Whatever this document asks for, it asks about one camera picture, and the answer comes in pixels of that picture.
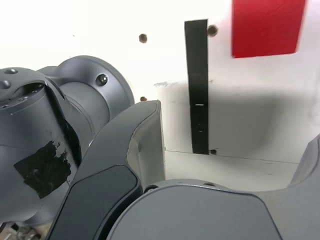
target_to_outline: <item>screw hole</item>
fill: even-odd
[[[145,102],[145,101],[147,101],[148,99],[145,97],[145,96],[142,96],[142,97],[140,97],[140,102]]]
[[[144,193],[150,192],[150,191],[152,191],[153,189],[157,189],[157,188],[158,188],[158,186],[156,186],[156,185],[149,185],[149,186],[147,186],[147,187],[145,188]]]
[[[107,82],[108,82],[108,77],[104,73],[100,74],[95,80],[95,84],[97,84],[99,87],[106,85]]]
[[[16,74],[18,71],[15,69],[7,69],[4,71],[5,74]]]
[[[206,183],[204,183],[203,185],[211,186],[211,187],[215,187],[215,186],[216,186],[216,185],[214,185],[212,182],[206,182]]]
[[[210,25],[207,29],[207,33],[209,37],[214,37],[218,33],[218,28],[216,25]]]
[[[24,97],[19,98],[18,100],[19,100],[19,101],[24,101],[24,100],[27,100],[27,99],[28,99],[28,97],[27,97],[27,96],[24,96]]]
[[[145,44],[148,41],[148,37],[146,34],[142,33],[139,35],[139,42]]]

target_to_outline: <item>white panel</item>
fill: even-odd
[[[209,148],[298,163],[320,133],[320,5],[308,1],[297,53],[232,58],[231,12],[209,38]]]
[[[297,166],[288,162],[165,152],[166,179],[199,179],[241,191],[285,188]]]

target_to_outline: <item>hole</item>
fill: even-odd
[[[218,28],[216,25],[210,25],[207,29],[207,33],[209,37],[214,37],[218,33]]]
[[[158,188],[158,186],[156,186],[156,185],[149,185],[149,186],[147,186],[147,187],[145,188],[144,193],[150,192],[150,191],[152,191],[153,189],[157,189],[157,188]]]
[[[7,69],[4,71],[5,74],[16,74],[18,71],[15,69]]]
[[[148,41],[148,37],[146,34],[142,33],[139,35],[139,42],[145,44]]]
[[[24,101],[24,100],[27,100],[27,99],[28,99],[28,97],[27,97],[27,96],[24,96],[24,97],[19,98],[18,100],[19,100],[19,101]]]
[[[148,99],[145,97],[145,96],[142,96],[142,97],[140,97],[140,102],[145,102],[145,101],[147,101]]]
[[[215,186],[216,186],[216,185],[214,185],[212,182],[206,182],[206,183],[204,183],[203,185],[211,186],[211,187],[215,187]]]
[[[108,77],[104,73],[97,76],[95,80],[95,84],[97,84],[99,87],[106,85],[107,82],[108,82]]]
[[[0,81],[0,89],[9,89],[11,87],[11,83],[7,80]]]

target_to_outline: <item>red square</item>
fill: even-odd
[[[296,52],[305,0],[233,0],[232,56]]]

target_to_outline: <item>screw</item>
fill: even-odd
[[[96,80],[95,80],[95,83],[101,87],[101,86],[104,86],[106,83],[108,82],[108,77],[107,75],[105,75],[104,73],[103,74],[100,74]]]
[[[139,42],[145,44],[148,41],[148,37],[146,34],[142,33],[139,35]]]
[[[207,29],[207,32],[209,37],[214,37],[218,33],[218,28],[216,25],[210,25]]]

